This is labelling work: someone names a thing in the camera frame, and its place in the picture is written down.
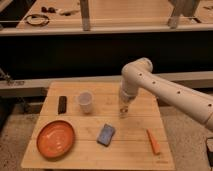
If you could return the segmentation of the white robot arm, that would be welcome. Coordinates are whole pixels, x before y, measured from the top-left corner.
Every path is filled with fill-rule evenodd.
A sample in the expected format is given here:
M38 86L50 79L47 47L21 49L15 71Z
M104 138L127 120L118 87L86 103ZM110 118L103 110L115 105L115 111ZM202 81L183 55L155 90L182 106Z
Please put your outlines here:
M145 57L122 68L120 110L127 113L128 106L137 97L139 89L144 88L213 132L213 96L160 78L152 70L152 62Z

